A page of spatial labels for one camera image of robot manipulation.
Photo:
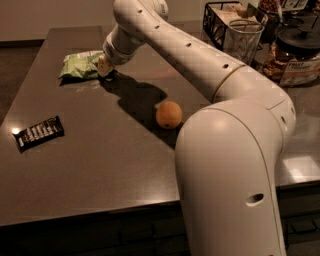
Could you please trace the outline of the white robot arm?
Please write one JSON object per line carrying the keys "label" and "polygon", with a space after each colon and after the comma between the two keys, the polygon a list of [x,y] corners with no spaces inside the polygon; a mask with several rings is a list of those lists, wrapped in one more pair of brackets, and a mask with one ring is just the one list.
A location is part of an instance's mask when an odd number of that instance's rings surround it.
{"label": "white robot arm", "polygon": [[182,126],[176,177],[192,256],[286,256],[275,164],[296,125],[292,100],[243,62],[170,25],[165,0],[115,0],[103,50],[123,65],[148,44],[209,106]]}

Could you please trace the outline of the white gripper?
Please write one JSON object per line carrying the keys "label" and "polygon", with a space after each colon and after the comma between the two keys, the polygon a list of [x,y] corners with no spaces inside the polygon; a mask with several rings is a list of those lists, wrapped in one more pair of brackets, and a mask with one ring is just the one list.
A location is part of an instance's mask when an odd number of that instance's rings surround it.
{"label": "white gripper", "polygon": [[106,77],[114,69],[114,66],[124,65],[129,62],[143,44],[143,41],[133,37],[119,25],[116,25],[103,43],[103,51],[106,58],[104,55],[98,58],[98,75]]}

